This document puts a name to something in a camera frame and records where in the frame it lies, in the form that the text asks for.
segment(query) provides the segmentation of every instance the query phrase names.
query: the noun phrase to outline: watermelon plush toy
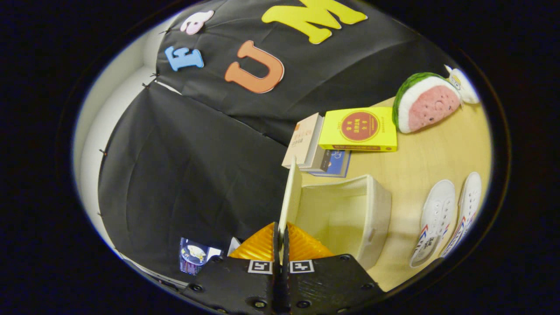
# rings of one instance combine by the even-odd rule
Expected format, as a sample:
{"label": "watermelon plush toy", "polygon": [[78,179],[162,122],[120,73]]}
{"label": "watermelon plush toy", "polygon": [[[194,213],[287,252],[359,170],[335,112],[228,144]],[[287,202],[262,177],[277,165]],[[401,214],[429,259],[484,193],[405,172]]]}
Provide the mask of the watermelon plush toy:
{"label": "watermelon plush toy", "polygon": [[443,77],[422,72],[411,75],[399,88],[393,103],[393,122],[409,133],[434,124],[453,113],[461,95]]}

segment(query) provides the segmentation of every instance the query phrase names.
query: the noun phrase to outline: white sneaker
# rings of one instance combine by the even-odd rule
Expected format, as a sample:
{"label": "white sneaker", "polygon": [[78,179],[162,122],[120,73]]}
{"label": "white sneaker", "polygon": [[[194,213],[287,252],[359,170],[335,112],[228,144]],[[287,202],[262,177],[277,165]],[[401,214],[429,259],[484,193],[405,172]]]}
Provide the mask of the white sneaker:
{"label": "white sneaker", "polygon": [[465,180],[463,191],[459,199],[459,209],[461,211],[459,223],[457,224],[453,237],[447,244],[447,247],[441,252],[440,257],[447,256],[466,235],[477,214],[481,190],[482,181],[480,175],[477,172],[470,173]]}
{"label": "white sneaker", "polygon": [[452,211],[455,211],[455,186],[444,179],[432,187],[424,204],[422,230],[410,258],[412,268],[425,263],[435,253],[451,223]]}

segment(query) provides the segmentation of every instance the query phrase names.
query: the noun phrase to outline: orange letter u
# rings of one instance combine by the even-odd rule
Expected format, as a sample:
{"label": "orange letter u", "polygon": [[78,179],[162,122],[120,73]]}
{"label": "orange letter u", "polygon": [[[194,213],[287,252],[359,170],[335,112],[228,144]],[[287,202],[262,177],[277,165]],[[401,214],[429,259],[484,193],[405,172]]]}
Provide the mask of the orange letter u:
{"label": "orange letter u", "polygon": [[233,62],[227,68],[225,79],[227,82],[235,82],[254,93],[266,93],[272,90],[284,77],[284,65],[275,56],[255,47],[252,40],[241,45],[237,51],[239,58],[251,57],[252,59],[268,67],[268,74],[258,78],[241,69],[239,62]]}

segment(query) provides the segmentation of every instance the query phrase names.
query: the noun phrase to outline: stack of books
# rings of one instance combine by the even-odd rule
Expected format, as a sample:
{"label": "stack of books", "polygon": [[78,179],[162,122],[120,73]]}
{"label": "stack of books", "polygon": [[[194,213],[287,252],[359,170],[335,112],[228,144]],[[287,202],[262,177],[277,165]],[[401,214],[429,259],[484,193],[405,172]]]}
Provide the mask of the stack of books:
{"label": "stack of books", "polygon": [[364,107],[315,113],[298,122],[282,166],[292,157],[302,172],[314,176],[346,177],[350,150],[394,152],[396,126],[391,107]]}

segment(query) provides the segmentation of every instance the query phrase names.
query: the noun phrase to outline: light wood surface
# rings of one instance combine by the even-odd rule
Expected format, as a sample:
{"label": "light wood surface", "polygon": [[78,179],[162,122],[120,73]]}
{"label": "light wood surface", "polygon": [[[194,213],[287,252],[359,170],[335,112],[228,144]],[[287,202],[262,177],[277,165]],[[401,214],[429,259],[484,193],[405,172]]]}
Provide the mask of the light wood surface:
{"label": "light wood surface", "polygon": [[[394,98],[374,106],[392,106]],[[489,123],[480,104],[465,105],[446,119],[416,133],[398,133],[397,152],[353,151],[346,178],[315,177],[303,173],[302,184],[338,182],[371,174],[392,194],[389,233],[377,264],[369,275],[388,291],[420,272],[439,257],[457,223],[459,197],[466,177],[478,172],[483,205],[492,164]],[[452,224],[436,253],[424,264],[408,263],[420,234],[422,207],[432,186],[442,179],[455,185]]]}

